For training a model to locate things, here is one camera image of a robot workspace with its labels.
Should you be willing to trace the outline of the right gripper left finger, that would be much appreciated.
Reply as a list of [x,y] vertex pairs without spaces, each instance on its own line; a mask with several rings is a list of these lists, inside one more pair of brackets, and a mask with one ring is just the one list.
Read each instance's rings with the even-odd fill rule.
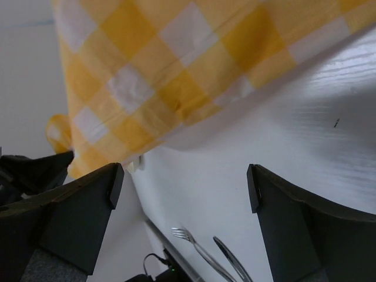
[[93,274],[124,170],[107,164],[1,206],[1,281],[86,281]]

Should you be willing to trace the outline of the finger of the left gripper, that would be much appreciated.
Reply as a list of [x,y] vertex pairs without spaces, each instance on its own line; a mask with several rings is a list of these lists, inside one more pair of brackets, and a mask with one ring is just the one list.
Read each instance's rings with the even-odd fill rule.
[[73,158],[72,151],[38,159],[1,156],[1,202],[18,202],[23,194],[34,196],[63,185]]

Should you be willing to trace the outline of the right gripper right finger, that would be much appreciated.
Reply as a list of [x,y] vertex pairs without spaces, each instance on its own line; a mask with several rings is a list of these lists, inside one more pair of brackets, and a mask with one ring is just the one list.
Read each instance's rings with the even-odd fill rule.
[[274,281],[375,281],[375,215],[304,190],[263,166],[247,170]]

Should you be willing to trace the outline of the yellow white checkered cloth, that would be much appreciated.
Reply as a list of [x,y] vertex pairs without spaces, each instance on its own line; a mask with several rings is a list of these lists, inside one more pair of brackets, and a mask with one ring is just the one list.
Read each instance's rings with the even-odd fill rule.
[[53,1],[77,179],[128,165],[357,31],[374,1]]

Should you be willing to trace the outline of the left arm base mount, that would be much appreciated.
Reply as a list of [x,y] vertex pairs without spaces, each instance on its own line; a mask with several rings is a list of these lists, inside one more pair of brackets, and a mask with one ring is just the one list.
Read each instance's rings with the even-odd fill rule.
[[192,282],[188,273],[173,258],[170,251],[163,249],[161,256],[156,253],[148,254],[143,260],[143,272],[126,282]]

